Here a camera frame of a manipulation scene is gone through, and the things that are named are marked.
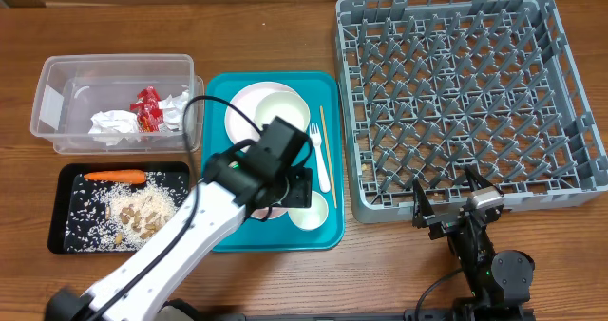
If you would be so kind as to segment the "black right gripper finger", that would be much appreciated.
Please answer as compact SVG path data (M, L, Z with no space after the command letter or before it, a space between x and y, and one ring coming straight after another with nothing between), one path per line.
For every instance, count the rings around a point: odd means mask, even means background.
M465 176L471 191L493 187L493 184L481 176L481 174L471 165L465 167Z
M412 182L414 206L412 208L412 225L417 228L428 227L428 220L435 217L433 208L418 179Z

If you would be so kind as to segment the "white small cup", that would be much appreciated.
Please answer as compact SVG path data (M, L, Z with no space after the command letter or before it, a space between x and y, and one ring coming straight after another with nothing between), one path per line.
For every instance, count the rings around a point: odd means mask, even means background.
M309 208L290 208L288 216L291 222L301 230L312 231L318 229L327 220L329 205L324 197L312 191L311 206Z

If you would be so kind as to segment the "bowl with food scraps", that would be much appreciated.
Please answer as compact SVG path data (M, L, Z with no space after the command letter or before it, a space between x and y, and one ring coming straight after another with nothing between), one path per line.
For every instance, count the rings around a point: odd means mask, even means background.
M262 220L266 217L268 220L271 220L271 219L281 217L284 214L286 214L287 212L288 212L288 210L286 208L280 208L280 207L273 207L272 209L270 209L270 208L256 209L251 214L251 217L258 219L258 220Z

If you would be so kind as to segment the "white napkin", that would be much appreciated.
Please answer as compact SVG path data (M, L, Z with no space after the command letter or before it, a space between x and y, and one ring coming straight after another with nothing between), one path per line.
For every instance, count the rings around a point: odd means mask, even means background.
M184 90L178 96L169 95L166 99L158 102L158 108L162 113L162 122L159 125L161 132L182 131L183 111L189 98L189 91Z

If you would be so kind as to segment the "red snack wrapper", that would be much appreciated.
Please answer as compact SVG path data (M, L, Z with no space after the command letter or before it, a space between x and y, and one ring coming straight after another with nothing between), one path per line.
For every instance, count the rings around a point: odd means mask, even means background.
M162 110L159 108L160 95L153 86L149 86L137 95L138 100L129 106L136 114L141 132L158 132L163 123Z

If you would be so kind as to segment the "orange carrot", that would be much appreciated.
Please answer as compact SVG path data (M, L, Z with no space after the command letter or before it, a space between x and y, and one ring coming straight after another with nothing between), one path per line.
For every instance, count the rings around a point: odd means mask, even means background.
M87 180L109 181L125 184L146 183L146 173L142 170L115 170L91 172L84 175Z

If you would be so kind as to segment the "white tissue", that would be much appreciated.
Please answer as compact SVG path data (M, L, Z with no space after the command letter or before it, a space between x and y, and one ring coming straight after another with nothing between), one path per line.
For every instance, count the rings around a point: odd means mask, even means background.
M91 118L92 126L88 131L93 140L104 142L106 146L114 146L122 140L138 142L140 133L137 115L124 110L109 110L98 112Z

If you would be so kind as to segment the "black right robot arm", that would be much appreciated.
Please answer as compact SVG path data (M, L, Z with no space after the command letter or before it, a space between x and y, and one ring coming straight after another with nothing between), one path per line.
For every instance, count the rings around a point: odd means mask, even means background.
M428 228L432 240L445 237L460 267L427 288L413 312L406 319L429 320L533 320L532 310L523 304L530 299L535 262L524 252L497 252L486 231L497 221L504 208L504 193L483 178L472 166L465 168L471 190L466 203L457 213L433 210L419 181L412 183L414 206L412 225ZM425 299L442 283L462 273L472 293L457 298L449 309L424 309Z

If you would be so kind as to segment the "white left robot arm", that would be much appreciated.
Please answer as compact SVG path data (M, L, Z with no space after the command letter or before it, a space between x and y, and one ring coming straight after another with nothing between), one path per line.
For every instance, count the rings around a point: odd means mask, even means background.
M304 168L296 157L309 136L276 117L258 140L211 156L179 211L120 268L82 295L61 289L48 301L47 320L153 320L204 257L255 209L271 209Z

